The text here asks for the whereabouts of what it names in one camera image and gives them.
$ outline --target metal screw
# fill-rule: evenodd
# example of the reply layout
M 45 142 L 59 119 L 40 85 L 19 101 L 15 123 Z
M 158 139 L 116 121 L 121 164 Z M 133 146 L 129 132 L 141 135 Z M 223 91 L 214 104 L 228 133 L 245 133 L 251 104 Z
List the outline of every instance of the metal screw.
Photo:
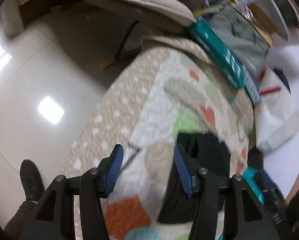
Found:
M 235 174 L 234 179 L 236 179 L 237 181 L 241 181 L 243 179 L 243 177 L 241 174 Z
M 64 178 L 65 178 L 64 175 L 57 175 L 55 179 L 56 179 L 57 181 L 62 181 Z
M 91 169 L 90 169 L 90 174 L 95 175 L 95 174 L 97 174 L 98 172 L 99 172 L 99 169 L 98 169 L 98 168 L 91 168 Z
M 207 174 L 208 173 L 208 169 L 206 169 L 206 168 L 199 168 L 199 173 L 200 174 Z

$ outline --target brown pants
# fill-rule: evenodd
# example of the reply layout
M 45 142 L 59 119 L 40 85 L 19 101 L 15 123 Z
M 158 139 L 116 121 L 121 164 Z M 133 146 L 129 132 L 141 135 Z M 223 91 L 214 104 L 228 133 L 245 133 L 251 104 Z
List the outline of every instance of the brown pants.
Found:
M 32 201 L 24 201 L 17 210 L 16 214 L 7 223 L 4 232 L 9 240 L 18 240 L 20 233 L 25 225 L 26 220 L 30 216 L 32 210 L 35 208 L 36 203 Z

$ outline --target teal box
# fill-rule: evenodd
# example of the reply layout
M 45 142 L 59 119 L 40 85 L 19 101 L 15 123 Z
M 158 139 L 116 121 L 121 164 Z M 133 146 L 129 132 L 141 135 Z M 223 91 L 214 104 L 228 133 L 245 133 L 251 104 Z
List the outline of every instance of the teal box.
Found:
M 213 62 L 224 72 L 230 83 L 236 88 L 244 87 L 243 65 L 237 60 L 230 49 L 221 41 L 204 19 L 188 28 Z

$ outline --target black cloth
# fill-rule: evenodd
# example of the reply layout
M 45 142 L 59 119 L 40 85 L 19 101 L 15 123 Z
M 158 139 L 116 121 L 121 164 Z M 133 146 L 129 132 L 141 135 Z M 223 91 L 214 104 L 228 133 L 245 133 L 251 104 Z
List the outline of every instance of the black cloth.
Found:
M 216 175 L 229 177 L 230 153 L 225 143 L 220 143 L 212 133 L 179 133 L 177 144 L 182 144 L 187 154 L 195 158 L 201 167 Z M 219 198 L 219 210 L 222 210 L 223 204 L 224 199 Z M 189 198 L 184 192 L 176 165 L 173 163 L 158 222 L 178 224 L 192 221 L 196 205 L 197 199 Z
M 284 83 L 285 87 L 289 90 L 289 92 L 291 93 L 291 88 L 289 87 L 289 83 L 287 81 L 286 76 L 283 73 L 283 70 L 279 69 L 279 68 L 273 68 L 273 71 L 275 72 L 275 74 L 280 78 L 280 80 Z
M 264 168 L 264 156 L 256 147 L 248 152 L 247 164 L 256 170 Z

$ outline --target black shoe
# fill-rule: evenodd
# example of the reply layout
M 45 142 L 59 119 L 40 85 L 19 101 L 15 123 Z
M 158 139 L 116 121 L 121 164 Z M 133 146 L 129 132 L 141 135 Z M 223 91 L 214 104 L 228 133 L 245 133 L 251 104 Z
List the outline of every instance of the black shoe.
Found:
M 31 160 L 23 160 L 19 174 L 26 200 L 39 201 L 45 192 L 45 188 L 35 163 Z

